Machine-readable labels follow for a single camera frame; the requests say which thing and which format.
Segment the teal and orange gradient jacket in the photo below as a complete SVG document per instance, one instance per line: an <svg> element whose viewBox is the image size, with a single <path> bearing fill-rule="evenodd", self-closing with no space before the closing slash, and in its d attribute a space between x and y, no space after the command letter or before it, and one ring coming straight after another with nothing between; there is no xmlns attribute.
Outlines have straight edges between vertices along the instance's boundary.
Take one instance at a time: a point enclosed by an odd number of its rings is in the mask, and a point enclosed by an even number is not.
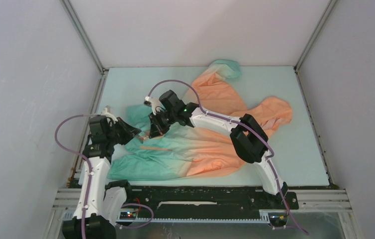
<svg viewBox="0 0 375 239"><path fill-rule="evenodd" d="M242 97L229 84L241 76L238 62L220 59L191 84L183 96L185 103L201 102L208 110L233 117L252 115L267 136L290 123L292 108L287 101L268 97L258 106L247 108ZM228 136L205 129L172 125L163 136L148 139L151 109L130 106L127 122L142 130L139 139L130 141L126 155L114 155L108 178L111 180L163 181L184 177L220 177L239 170L240 159Z"/></svg>

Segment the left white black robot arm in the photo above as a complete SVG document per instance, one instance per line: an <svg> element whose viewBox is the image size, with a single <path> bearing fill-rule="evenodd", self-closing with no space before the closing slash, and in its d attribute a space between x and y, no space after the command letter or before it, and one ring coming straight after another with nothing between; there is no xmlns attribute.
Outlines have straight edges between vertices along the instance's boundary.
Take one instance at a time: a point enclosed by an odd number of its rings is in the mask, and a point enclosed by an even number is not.
<svg viewBox="0 0 375 239"><path fill-rule="evenodd" d="M65 221L62 233L66 239L114 239L121 207L129 207L134 194L127 180L107 183L116 145L126 145L140 129L110 113L89 116L89 134L82 152L83 183L72 218Z"/></svg>

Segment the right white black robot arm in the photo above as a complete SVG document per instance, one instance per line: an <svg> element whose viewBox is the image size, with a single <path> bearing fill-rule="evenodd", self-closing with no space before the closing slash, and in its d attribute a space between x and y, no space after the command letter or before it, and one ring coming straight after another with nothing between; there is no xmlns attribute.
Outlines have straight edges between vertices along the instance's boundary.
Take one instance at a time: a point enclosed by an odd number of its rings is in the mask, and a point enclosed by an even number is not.
<svg viewBox="0 0 375 239"><path fill-rule="evenodd" d="M186 104L172 90L158 99L146 96L144 104L153 110L149 114L150 138L164 135L175 123L225 135L230 138L237 156L256 167L267 204L279 208L285 203L288 186L277 173L272 162L275 152L253 116L230 117L206 109L201 102Z"/></svg>

